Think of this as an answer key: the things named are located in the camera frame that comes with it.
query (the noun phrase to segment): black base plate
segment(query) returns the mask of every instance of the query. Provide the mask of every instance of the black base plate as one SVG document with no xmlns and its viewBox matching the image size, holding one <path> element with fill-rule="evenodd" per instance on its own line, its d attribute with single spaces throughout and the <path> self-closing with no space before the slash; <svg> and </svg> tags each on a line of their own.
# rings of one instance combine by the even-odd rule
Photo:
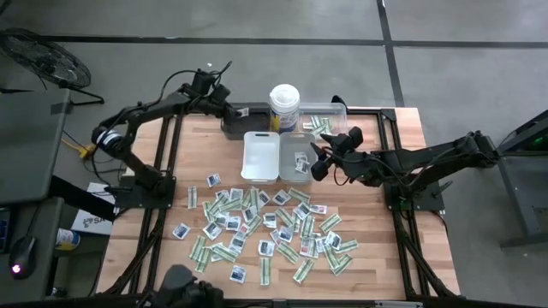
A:
<svg viewBox="0 0 548 308">
<path fill-rule="evenodd" d="M 384 192 L 388 210 L 410 210 L 411 203 L 402 201 L 397 186 L 384 184 Z M 413 206 L 414 210 L 445 210 L 439 184 L 435 182 L 428 185 L 423 192 L 413 198 Z"/>
<path fill-rule="evenodd" d="M 176 178 L 171 178 L 167 183 L 167 193 L 162 198 L 158 198 L 152 196 L 143 187 L 135 185 L 133 176 L 123 176 L 120 179 L 120 187 L 131 187 L 131 191 L 119 192 L 116 195 L 116 206 L 120 208 L 169 209 L 175 194 Z"/>
</svg>

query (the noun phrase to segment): pile of cards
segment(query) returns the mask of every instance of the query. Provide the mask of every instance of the pile of cards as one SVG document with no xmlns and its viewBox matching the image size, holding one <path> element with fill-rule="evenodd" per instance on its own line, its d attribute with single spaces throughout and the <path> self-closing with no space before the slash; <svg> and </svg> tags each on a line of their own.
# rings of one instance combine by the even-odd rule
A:
<svg viewBox="0 0 548 308">
<path fill-rule="evenodd" d="M 321 127 L 326 127 L 324 119 L 316 119 Z M 308 157 L 305 152 L 295 153 L 295 165 L 298 172 L 308 172 Z M 208 187 L 214 187 L 221 183 L 219 174 L 207 177 Z M 274 204 L 284 206 L 291 199 L 296 199 L 299 204 L 289 213 L 285 208 L 279 207 L 274 213 L 261 213 L 262 208 L 270 201 Z M 316 218 L 313 214 L 326 215 L 326 205 L 310 204 L 311 196 L 291 187 L 288 192 L 280 190 L 271 198 L 267 192 L 261 191 L 256 187 L 250 187 L 245 193 L 244 189 L 231 188 L 221 190 L 215 193 L 215 200 L 203 202 L 204 216 L 207 219 L 207 225 L 202 229 L 205 236 L 198 236 L 190 252 L 190 259 L 197 263 L 196 271 L 203 273 L 210 262 L 225 260 L 234 263 L 243 252 L 247 239 L 261 225 L 272 229 L 270 232 L 271 240 L 260 240 L 258 252 L 262 257 L 259 260 L 261 267 L 260 283 L 262 286 L 268 286 L 271 281 L 271 257 L 275 251 L 282 254 L 289 262 L 296 264 L 298 259 L 319 258 L 320 253 L 324 253 L 330 269 L 334 275 L 341 274 L 350 265 L 352 258 L 344 254 L 341 258 L 337 254 L 343 254 L 358 248 L 357 240 L 343 242 L 340 235 L 333 231 L 333 228 L 341 222 L 338 214 L 333 214 L 324 219 L 319 225 L 322 234 L 314 233 L 314 224 Z M 188 208 L 194 209 L 198 203 L 198 191 L 196 187 L 188 188 Z M 280 228 L 277 227 L 277 218 L 283 223 Z M 228 246 L 218 242 L 211 246 L 206 246 L 206 239 L 216 240 L 223 232 L 233 231 Z M 184 240 L 190 232 L 190 227 L 180 223 L 174 230 L 173 235 Z M 301 248 L 296 252 L 290 245 L 294 234 L 300 233 Z M 302 284 L 308 272 L 312 269 L 314 261 L 306 259 L 295 273 L 294 279 Z M 234 265 L 230 280 L 238 283 L 244 283 L 246 279 L 246 269 Z"/>
<path fill-rule="evenodd" d="M 310 133 L 317 138 L 321 133 L 332 134 L 333 125 L 331 123 L 331 118 L 320 118 L 317 115 L 311 115 L 310 122 L 302 123 L 302 129 L 311 130 L 312 132 Z"/>
<path fill-rule="evenodd" d="M 307 154 L 305 152 L 296 152 L 295 170 L 305 175 L 308 173 L 308 165 L 310 165 L 310 163 L 308 162 Z"/>
</svg>

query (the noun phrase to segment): desk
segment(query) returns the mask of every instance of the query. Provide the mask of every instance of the desk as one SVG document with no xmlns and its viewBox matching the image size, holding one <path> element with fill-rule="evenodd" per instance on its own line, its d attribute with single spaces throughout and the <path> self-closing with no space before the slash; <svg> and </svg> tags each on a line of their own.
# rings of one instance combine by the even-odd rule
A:
<svg viewBox="0 0 548 308">
<path fill-rule="evenodd" d="M 416 150 L 425 147 L 418 110 L 396 109 L 396 116 L 403 148 Z M 204 235 L 202 228 L 206 225 L 206 219 L 201 203 L 213 200 L 215 192 L 219 190 L 249 187 L 240 176 L 243 141 L 227 140 L 219 129 L 219 121 L 211 117 L 189 115 L 182 122 L 175 169 L 177 190 L 173 207 L 168 211 L 165 221 L 156 288 L 172 264 L 185 264 L 191 270 L 195 268 L 195 262 L 191 261 L 188 255 L 197 235 Z M 360 127 L 364 134 L 361 151 L 380 149 L 376 119 L 370 116 L 350 115 L 348 127 L 353 126 Z M 153 162 L 160 127 L 161 121 L 154 121 L 143 125 L 139 130 L 133 151 L 145 163 Z M 221 175 L 222 183 L 209 189 L 206 177 L 214 173 Z M 330 272 L 325 256 L 320 255 L 308 278 L 299 287 L 292 277 L 305 258 L 301 257 L 296 264 L 292 264 L 279 252 L 275 252 L 272 259 L 271 285 L 261 287 L 257 247 L 259 240 L 270 239 L 270 229 L 264 226 L 259 227 L 247 239 L 242 254 L 235 262 L 247 269 L 244 285 L 229 280 L 233 264 L 225 261 L 209 264 L 204 274 L 194 272 L 194 275 L 223 289 L 227 299 L 404 299 L 396 236 L 391 214 L 385 209 L 383 190 L 364 187 L 361 184 L 338 187 L 331 177 L 332 174 L 322 182 L 297 188 L 312 194 L 312 204 L 328 205 L 326 216 L 314 215 L 314 232 L 319 231 L 319 224 L 325 218 L 338 213 L 342 222 L 335 226 L 334 231 L 340 234 L 344 241 L 357 239 L 360 243 L 359 249 L 349 253 L 354 258 L 353 263 L 338 277 Z M 189 186 L 198 187 L 200 205 L 194 210 L 187 209 Z M 261 186 L 260 189 L 266 190 L 272 197 L 278 190 L 287 191 L 289 187 L 278 182 L 271 186 Z M 291 200 L 285 208 L 292 210 L 297 204 Z M 273 212 L 276 208 L 275 204 L 269 203 L 263 208 L 262 213 Z M 426 261 L 448 288 L 458 293 L 449 242 L 443 224 L 438 217 L 429 212 L 417 212 L 416 216 Z M 142 217 L 143 210 L 128 210 L 114 222 L 98 282 L 98 292 L 110 287 L 134 256 Z M 171 234 L 180 222 L 185 222 L 192 228 L 185 240 L 178 240 Z M 222 241 L 228 246 L 232 235 L 232 232 L 224 230 L 215 242 Z M 300 244 L 298 236 L 291 242 L 291 246 L 297 251 Z M 420 290 L 414 262 L 409 264 L 415 290 Z M 148 258 L 141 272 L 141 287 L 146 280 L 147 269 Z"/>
</svg>

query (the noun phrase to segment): white plastic bin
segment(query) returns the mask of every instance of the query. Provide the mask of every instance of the white plastic bin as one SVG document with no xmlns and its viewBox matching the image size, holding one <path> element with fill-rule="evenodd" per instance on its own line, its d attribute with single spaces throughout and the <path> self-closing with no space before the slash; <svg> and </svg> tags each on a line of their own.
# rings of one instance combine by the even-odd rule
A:
<svg viewBox="0 0 548 308">
<path fill-rule="evenodd" d="M 318 156 L 310 145 L 314 142 L 311 133 L 282 133 L 280 136 L 280 179 L 286 184 L 304 185 L 312 181 L 310 167 L 318 160 Z M 305 152 L 308 157 L 308 173 L 302 174 L 295 170 L 295 153 Z"/>
<path fill-rule="evenodd" d="M 243 136 L 241 177 L 249 184 L 274 184 L 280 167 L 280 135 L 247 132 Z"/>
</svg>

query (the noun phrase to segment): computer mouse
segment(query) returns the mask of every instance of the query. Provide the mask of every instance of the computer mouse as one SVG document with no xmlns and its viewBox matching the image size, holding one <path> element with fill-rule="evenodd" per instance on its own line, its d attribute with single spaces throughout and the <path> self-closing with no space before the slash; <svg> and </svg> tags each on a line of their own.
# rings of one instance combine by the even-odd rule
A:
<svg viewBox="0 0 548 308">
<path fill-rule="evenodd" d="M 14 279 L 28 278 L 36 268 L 36 238 L 25 235 L 9 251 L 9 272 Z"/>
</svg>

